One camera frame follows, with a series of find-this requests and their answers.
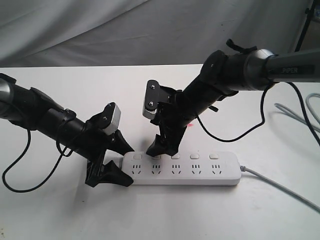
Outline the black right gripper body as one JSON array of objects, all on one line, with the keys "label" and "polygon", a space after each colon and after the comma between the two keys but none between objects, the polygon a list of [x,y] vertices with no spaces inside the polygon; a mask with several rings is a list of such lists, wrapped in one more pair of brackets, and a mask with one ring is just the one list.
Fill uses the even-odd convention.
[{"label": "black right gripper body", "polygon": [[160,86],[157,111],[150,122],[165,138],[169,129],[184,128],[200,115],[200,85],[189,84],[183,90]]}]

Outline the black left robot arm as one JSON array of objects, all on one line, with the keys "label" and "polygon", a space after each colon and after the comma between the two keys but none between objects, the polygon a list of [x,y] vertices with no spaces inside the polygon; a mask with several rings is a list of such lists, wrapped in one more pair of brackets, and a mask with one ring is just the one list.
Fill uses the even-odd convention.
[{"label": "black left robot arm", "polygon": [[134,182],[113,160],[103,163],[108,150],[122,156],[133,151],[118,129],[121,111],[115,102],[81,121],[74,111],[63,108],[42,91],[23,88],[16,84],[16,79],[2,73],[0,117],[28,133],[39,131],[55,140],[64,157],[68,154],[61,146],[84,157],[87,160],[85,183],[91,187],[102,183],[128,187]]}]

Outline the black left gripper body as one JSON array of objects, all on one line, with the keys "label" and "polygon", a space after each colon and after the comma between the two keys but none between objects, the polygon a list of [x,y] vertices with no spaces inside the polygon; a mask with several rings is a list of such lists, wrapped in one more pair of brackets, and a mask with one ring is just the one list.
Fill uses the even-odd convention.
[{"label": "black left gripper body", "polygon": [[85,184],[90,187],[99,184],[99,173],[108,150],[108,135],[99,127],[102,112],[93,115],[85,122],[80,136],[76,139],[77,150],[86,152]]}]

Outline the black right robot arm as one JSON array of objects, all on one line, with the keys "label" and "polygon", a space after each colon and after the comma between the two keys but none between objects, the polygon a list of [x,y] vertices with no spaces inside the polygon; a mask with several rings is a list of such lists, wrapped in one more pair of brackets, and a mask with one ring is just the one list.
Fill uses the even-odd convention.
[{"label": "black right robot arm", "polygon": [[198,76],[183,90],[160,85],[153,79],[147,82],[143,115],[159,127],[159,134],[146,151],[149,156],[177,154],[187,125],[213,109],[215,102],[240,91],[266,93],[280,82],[295,86],[320,80],[318,49],[278,55],[256,46],[240,47],[231,39],[226,44],[236,54],[213,52]]}]

